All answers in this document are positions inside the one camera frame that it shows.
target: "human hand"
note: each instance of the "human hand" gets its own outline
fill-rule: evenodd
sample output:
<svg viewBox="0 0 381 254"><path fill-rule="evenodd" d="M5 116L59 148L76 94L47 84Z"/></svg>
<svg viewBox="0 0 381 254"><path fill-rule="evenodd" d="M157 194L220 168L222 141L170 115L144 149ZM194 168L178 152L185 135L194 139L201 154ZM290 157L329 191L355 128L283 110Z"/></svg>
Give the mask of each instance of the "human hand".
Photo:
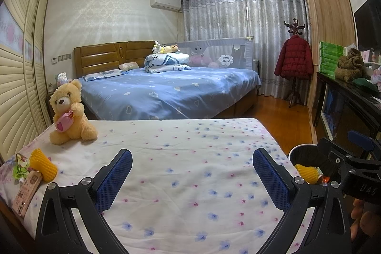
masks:
<svg viewBox="0 0 381 254"><path fill-rule="evenodd" d="M351 238L352 241L355 240L359 226L361 230L368 236L373 237L378 229L381 227L381 217L373 212L364 211L364 201L355 199L353 202L353 210L351 212L351 217L354 219L354 223L351 226Z"/></svg>

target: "coat rack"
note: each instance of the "coat rack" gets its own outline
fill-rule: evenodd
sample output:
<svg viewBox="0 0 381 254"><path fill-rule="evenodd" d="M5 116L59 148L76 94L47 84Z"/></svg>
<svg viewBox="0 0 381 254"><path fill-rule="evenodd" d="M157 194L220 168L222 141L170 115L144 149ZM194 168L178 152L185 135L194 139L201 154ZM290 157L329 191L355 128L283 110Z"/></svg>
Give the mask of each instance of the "coat rack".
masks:
<svg viewBox="0 0 381 254"><path fill-rule="evenodd" d="M304 24L303 26L298 26L299 21L296 18L293 18L293 21L294 21L293 25L287 24L285 21L283 21L286 27L291 28L290 30L288 30L288 32L293 35L303 35L303 33L300 32L299 30L304 30L306 28L306 25Z"/></svg>
<svg viewBox="0 0 381 254"><path fill-rule="evenodd" d="M293 25L287 24L285 21L283 21L286 27L291 28L290 30L288 30L288 32L293 35L296 35L296 34L303 35L303 33L300 32L299 30L304 30L306 28L306 25L304 24L303 26L298 26L299 21L296 18L293 18L293 21L294 21ZM302 100L300 99L300 93L297 91L298 88L299 87L296 87L296 77L294 77L292 81L291 90L288 91L287 95L284 98L285 100L287 100L289 97L291 97L290 103L288 105L289 108L291 108L294 98L295 98L295 103L299 102L299 104L301 105L303 104Z"/></svg>

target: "television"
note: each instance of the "television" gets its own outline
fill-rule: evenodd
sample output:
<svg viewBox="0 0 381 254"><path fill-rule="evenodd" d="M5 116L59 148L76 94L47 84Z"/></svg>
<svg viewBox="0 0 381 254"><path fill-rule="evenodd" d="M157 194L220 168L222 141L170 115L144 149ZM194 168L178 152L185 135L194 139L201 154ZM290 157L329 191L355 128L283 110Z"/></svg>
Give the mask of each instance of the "television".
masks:
<svg viewBox="0 0 381 254"><path fill-rule="evenodd" d="M381 49L381 0L367 0L356 12L359 50Z"/></svg>

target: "yellow foam fruit net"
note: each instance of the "yellow foam fruit net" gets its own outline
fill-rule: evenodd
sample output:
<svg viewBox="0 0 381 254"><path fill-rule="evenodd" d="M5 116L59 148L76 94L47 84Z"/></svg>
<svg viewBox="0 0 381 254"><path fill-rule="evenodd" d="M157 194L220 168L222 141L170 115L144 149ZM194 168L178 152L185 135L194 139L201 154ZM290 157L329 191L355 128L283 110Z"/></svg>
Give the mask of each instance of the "yellow foam fruit net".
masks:
<svg viewBox="0 0 381 254"><path fill-rule="evenodd" d="M57 167L40 149L35 149L29 158L30 167L42 173L44 182L51 182L57 175Z"/></svg>
<svg viewBox="0 0 381 254"><path fill-rule="evenodd" d="M315 167L304 167L300 164L296 164L295 168L299 172L300 176L310 184L316 184L319 180L319 174Z"/></svg>

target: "blue gripper pad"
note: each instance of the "blue gripper pad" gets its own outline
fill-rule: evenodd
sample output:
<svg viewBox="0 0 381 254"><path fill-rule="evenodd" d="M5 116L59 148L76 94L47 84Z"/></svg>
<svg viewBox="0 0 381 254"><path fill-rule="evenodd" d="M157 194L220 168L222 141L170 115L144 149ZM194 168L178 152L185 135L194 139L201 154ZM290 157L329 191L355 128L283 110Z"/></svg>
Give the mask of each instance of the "blue gripper pad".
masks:
<svg viewBox="0 0 381 254"><path fill-rule="evenodd" d="M131 152L126 150L104 178L96 192L95 207L101 213L110 209L123 182L132 168Z"/></svg>
<svg viewBox="0 0 381 254"><path fill-rule="evenodd" d="M294 186L291 175L283 166L278 165L263 148L254 151L253 166L274 205L287 212L291 205L290 201L293 199Z"/></svg>

